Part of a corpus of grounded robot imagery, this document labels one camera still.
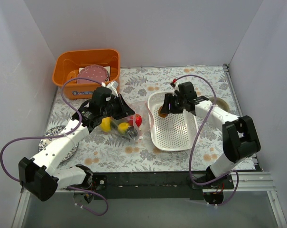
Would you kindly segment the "red apple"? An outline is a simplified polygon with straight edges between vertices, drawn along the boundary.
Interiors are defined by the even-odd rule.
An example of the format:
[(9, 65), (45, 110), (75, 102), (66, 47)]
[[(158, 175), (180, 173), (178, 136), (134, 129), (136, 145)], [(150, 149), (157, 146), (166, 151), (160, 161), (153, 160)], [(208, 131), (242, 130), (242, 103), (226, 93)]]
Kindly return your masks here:
[(135, 114), (135, 124), (137, 127), (140, 127), (142, 125), (142, 117), (139, 114)]

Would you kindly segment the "clear zip top bag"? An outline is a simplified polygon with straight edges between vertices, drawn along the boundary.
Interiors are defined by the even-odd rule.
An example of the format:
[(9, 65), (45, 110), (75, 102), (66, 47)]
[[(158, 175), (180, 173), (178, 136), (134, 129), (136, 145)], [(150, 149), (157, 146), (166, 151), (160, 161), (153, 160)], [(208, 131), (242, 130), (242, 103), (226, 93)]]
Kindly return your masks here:
[[(151, 110), (148, 107), (147, 101), (139, 101), (135, 103), (128, 104), (128, 106), (135, 111), (135, 114), (139, 114), (142, 117), (142, 125), (137, 127), (135, 124), (135, 114), (126, 118), (122, 118), (119, 120), (115, 120), (113, 117), (111, 118), (111, 131), (109, 133), (122, 136), (130, 141), (138, 141), (143, 139), (143, 134), (149, 132), (154, 126), (154, 117)], [(120, 123), (128, 122), (130, 126), (134, 126), (134, 128), (138, 131), (138, 137), (136, 140), (130, 139), (127, 134), (121, 134), (118, 132), (117, 127)]]

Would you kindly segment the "green lime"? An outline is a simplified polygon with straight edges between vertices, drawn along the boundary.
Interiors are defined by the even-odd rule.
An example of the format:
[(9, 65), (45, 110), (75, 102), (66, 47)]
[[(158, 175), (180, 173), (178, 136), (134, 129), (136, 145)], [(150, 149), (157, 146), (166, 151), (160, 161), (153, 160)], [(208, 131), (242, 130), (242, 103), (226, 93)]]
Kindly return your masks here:
[(117, 130), (119, 133), (125, 134), (127, 130), (129, 129), (129, 127), (130, 127), (130, 124), (128, 122), (123, 122), (118, 125)]

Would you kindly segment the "dark brown chocolate cube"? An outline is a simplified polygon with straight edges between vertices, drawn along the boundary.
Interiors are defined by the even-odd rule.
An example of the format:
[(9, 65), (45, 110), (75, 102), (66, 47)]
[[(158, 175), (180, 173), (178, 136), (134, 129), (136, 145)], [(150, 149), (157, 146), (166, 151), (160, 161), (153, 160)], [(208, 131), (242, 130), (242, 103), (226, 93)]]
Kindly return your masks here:
[(132, 140), (136, 140), (138, 137), (138, 131), (134, 128), (134, 126), (129, 126), (126, 130), (126, 134)]

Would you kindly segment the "brown kiwi fruit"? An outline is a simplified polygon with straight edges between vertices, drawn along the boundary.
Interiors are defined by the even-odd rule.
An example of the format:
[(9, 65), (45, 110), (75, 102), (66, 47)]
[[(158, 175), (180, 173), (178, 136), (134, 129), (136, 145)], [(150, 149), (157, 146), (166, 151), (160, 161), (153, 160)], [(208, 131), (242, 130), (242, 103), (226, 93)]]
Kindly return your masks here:
[(158, 110), (158, 115), (160, 116), (160, 117), (162, 117), (162, 118), (166, 118), (167, 117), (167, 113), (164, 113), (163, 111), (163, 106), (161, 106), (160, 108), (159, 108), (159, 110)]

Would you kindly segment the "yellow mango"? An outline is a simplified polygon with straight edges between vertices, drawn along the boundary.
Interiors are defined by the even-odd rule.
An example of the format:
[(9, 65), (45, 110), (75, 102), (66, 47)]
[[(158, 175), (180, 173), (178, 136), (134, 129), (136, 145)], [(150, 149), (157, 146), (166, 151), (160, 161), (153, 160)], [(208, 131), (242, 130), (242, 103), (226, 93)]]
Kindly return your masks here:
[(103, 118), (100, 124), (100, 128), (103, 132), (109, 133), (111, 131), (111, 118), (110, 117)]

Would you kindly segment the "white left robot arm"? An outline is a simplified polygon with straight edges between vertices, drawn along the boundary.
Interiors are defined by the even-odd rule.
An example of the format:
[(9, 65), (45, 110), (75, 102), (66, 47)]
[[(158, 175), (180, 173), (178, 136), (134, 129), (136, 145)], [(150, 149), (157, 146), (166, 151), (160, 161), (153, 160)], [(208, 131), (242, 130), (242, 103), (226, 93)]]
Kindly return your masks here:
[(87, 190), (93, 183), (93, 172), (84, 165), (76, 165), (66, 170), (57, 170), (63, 158), (86, 136), (88, 136), (105, 117), (115, 120), (134, 115), (121, 94), (114, 89), (98, 87), (90, 100), (81, 104), (62, 136), (57, 136), (42, 151), (31, 159), (19, 162), (19, 182), (41, 201), (53, 196), (57, 189), (70, 186)]

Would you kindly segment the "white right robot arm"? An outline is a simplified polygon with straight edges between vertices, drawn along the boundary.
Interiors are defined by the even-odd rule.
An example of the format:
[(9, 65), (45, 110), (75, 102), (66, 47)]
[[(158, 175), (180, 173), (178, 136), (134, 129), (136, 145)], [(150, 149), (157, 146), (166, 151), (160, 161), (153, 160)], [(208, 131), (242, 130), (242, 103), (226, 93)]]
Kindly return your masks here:
[(198, 186), (208, 185), (216, 189), (223, 179), (244, 159), (261, 149), (254, 122), (249, 116), (231, 114), (213, 104), (205, 96), (198, 96), (191, 82), (171, 83), (174, 91), (165, 94), (164, 103), (159, 110), (162, 117), (168, 114), (181, 114), (187, 111), (204, 122), (211, 123), (222, 133), (223, 154), (206, 170), (205, 182), (194, 181)]

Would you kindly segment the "white perforated plastic basket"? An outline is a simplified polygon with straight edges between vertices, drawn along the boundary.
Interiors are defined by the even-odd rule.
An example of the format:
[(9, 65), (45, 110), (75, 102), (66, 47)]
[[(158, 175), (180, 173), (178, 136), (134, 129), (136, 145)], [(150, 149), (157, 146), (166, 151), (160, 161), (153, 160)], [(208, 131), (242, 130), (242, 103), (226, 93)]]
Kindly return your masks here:
[(151, 140), (158, 149), (165, 152), (189, 150), (198, 132), (196, 117), (184, 111), (160, 117), (158, 111), (163, 105), (165, 92), (155, 92), (147, 100)]

